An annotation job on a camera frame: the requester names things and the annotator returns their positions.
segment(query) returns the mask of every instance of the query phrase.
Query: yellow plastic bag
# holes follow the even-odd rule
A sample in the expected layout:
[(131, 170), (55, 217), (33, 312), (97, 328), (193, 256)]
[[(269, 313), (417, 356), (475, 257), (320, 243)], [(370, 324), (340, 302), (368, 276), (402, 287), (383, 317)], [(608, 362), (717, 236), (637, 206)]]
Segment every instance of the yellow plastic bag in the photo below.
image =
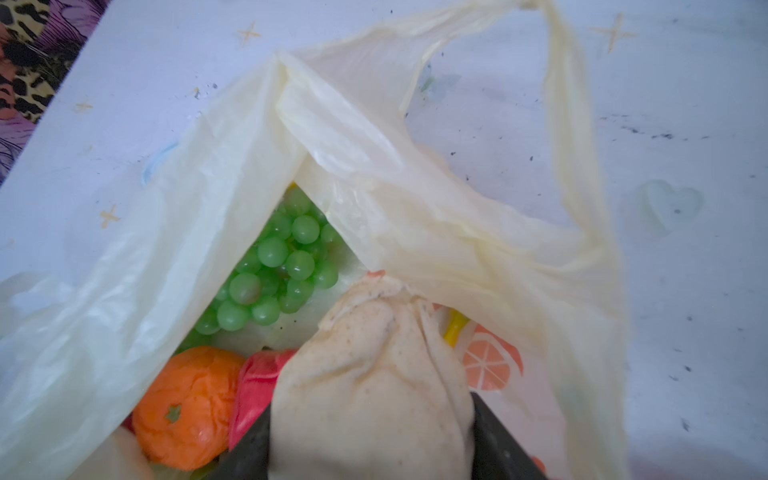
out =
[[(552, 162), (577, 230), (480, 196), (403, 121), (431, 55), (517, 8), (549, 23)], [(15, 357), (0, 379), (0, 478), (66, 478), (115, 430), (294, 179), (365, 268), (542, 359), (573, 478), (628, 478), (620, 257), (584, 61), (551, 0), (407, 18), (276, 55), (232, 84), (138, 195), (83, 285), (0, 339)]]

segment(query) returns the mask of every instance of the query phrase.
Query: table surface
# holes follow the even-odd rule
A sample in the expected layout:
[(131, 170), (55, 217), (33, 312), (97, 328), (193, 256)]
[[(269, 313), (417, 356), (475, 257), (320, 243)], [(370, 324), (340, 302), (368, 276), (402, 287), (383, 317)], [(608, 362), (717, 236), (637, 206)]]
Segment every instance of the table surface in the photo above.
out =
[[(37, 270), (79, 282), (147, 160), (220, 88), (276, 49), (445, 5), (414, 3), (113, 0), (0, 189), (0, 278)], [(768, 3), (561, 7), (588, 59), (625, 255), (635, 478), (768, 478)], [(433, 58), (407, 122), (479, 192), (565, 223), (548, 163), (545, 59), (542, 17), (509, 15)], [(463, 114), (455, 95), (514, 114)], [(678, 189), (657, 198), (657, 215), (682, 210), (670, 229), (644, 205), (650, 180)]]

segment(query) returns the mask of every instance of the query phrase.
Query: heart pattern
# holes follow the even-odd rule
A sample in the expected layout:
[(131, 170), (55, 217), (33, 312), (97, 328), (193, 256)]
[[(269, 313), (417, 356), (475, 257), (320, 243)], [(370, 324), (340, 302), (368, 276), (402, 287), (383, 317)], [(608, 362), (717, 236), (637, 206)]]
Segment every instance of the heart pattern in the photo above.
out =
[(642, 190), (650, 211), (669, 231), (692, 222), (704, 206), (704, 195), (695, 188), (675, 189), (664, 180), (651, 180)]

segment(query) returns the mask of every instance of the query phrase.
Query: beige cloth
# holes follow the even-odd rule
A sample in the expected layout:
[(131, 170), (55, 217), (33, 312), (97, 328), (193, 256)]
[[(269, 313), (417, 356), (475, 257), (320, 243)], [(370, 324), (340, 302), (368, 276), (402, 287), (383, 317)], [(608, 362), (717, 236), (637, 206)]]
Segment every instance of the beige cloth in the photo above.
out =
[(433, 313), (391, 277), (352, 285), (280, 374), (270, 479), (470, 478), (472, 397)]

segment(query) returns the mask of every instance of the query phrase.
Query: grape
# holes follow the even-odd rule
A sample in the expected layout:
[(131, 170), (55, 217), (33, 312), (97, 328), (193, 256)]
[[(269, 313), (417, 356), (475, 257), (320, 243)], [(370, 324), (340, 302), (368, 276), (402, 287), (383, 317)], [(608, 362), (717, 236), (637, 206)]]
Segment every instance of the grape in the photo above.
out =
[(184, 350), (193, 349), (196, 346), (210, 345), (212, 341), (213, 341), (213, 338), (211, 338), (210, 336), (203, 335), (197, 330), (192, 329), (187, 334), (187, 336), (184, 337), (183, 340), (181, 340), (181, 344), (179, 345), (179, 348), (176, 349), (176, 352), (174, 352), (174, 355), (176, 355), (177, 353), (182, 353)]
[(261, 295), (261, 279), (252, 273), (241, 273), (230, 282), (230, 296), (241, 305), (256, 302)]
[(216, 312), (216, 317), (222, 329), (227, 332), (234, 332), (243, 328), (248, 323), (250, 312), (246, 306), (238, 305), (232, 300), (224, 300), (224, 303), (219, 307), (219, 311)]
[(291, 218), (284, 213), (275, 212), (270, 217), (270, 221), (267, 222), (266, 228), (275, 237), (281, 240), (288, 240), (290, 237)]
[(286, 272), (291, 278), (306, 280), (315, 269), (315, 260), (312, 260), (312, 255), (304, 250), (297, 250), (288, 256), (285, 265)]
[(302, 215), (293, 221), (290, 231), (297, 242), (307, 244), (317, 240), (320, 225), (309, 215)]
[(304, 304), (301, 299), (288, 294), (280, 295), (278, 302), (280, 303), (280, 311), (283, 313), (296, 313)]
[(298, 217), (310, 211), (312, 201), (300, 188), (294, 187), (283, 196), (283, 205), (291, 217)]
[(315, 240), (312, 243), (308, 243), (307, 245), (302, 245), (301, 250), (304, 250), (309, 255), (312, 255), (313, 260), (315, 260), (315, 263), (325, 260), (328, 256), (328, 247), (321, 241), (321, 240)]
[(203, 335), (213, 335), (218, 332), (219, 320), (216, 318), (216, 311), (213, 309), (206, 309), (203, 314), (200, 315), (194, 329)]
[(288, 270), (286, 270), (285, 263), (277, 267), (274, 271), (278, 278), (280, 279), (288, 278)]
[(317, 220), (317, 223), (319, 223), (320, 225), (325, 225), (326, 223), (328, 223), (328, 219), (326, 218), (326, 215), (323, 213), (321, 209), (317, 208), (315, 204), (312, 204), (312, 206), (310, 207), (310, 215), (312, 216), (312, 218)]
[(312, 274), (312, 282), (317, 288), (330, 288), (339, 281), (339, 270), (329, 260), (318, 263)]
[(331, 227), (330, 223), (323, 227), (323, 231), (320, 232), (320, 239), (325, 243), (341, 243), (341, 236), (339, 235), (339, 232), (337, 232), (335, 228)]
[(288, 246), (277, 237), (268, 237), (259, 243), (259, 260), (266, 266), (282, 265), (288, 256)]
[(280, 278), (273, 270), (264, 269), (259, 272), (261, 280), (261, 295), (272, 296), (277, 293), (277, 286), (280, 285)]
[(216, 292), (216, 296), (214, 297), (216, 300), (226, 300), (230, 297), (230, 289), (227, 287), (227, 284), (229, 283), (229, 279), (227, 279), (226, 282), (224, 282), (224, 285), (219, 288), (219, 291)]
[(307, 280), (289, 279), (286, 283), (286, 295), (295, 296), (302, 302), (306, 302), (315, 291), (315, 286)]
[(264, 240), (265, 238), (269, 237), (272, 232), (270, 231), (270, 221), (266, 221), (266, 225), (264, 225), (264, 228), (261, 229), (261, 233), (259, 233), (259, 236), (256, 238), (256, 241), (253, 242), (253, 246), (256, 247), (261, 240)]
[(262, 296), (251, 308), (250, 314), (258, 325), (272, 325), (280, 317), (280, 304), (273, 296)]
[(288, 288), (286, 286), (286, 281), (287, 281), (286, 279), (288, 279), (288, 278), (290, 278), (290, 277), (286, 276), (286, 278), (281, 278), (280, 282), (277, 284), (277, 295), (275, 295), (275, 297), (277, 297), (278, 299), (281, 296), (285, 295), (286, 292), (288, 291)]
[(255, 247), (251, 247), (237, 263), (235, 270), (238, 273), (256, 273), (261, 268), (261, 262), (259, 261), (259, 254)]

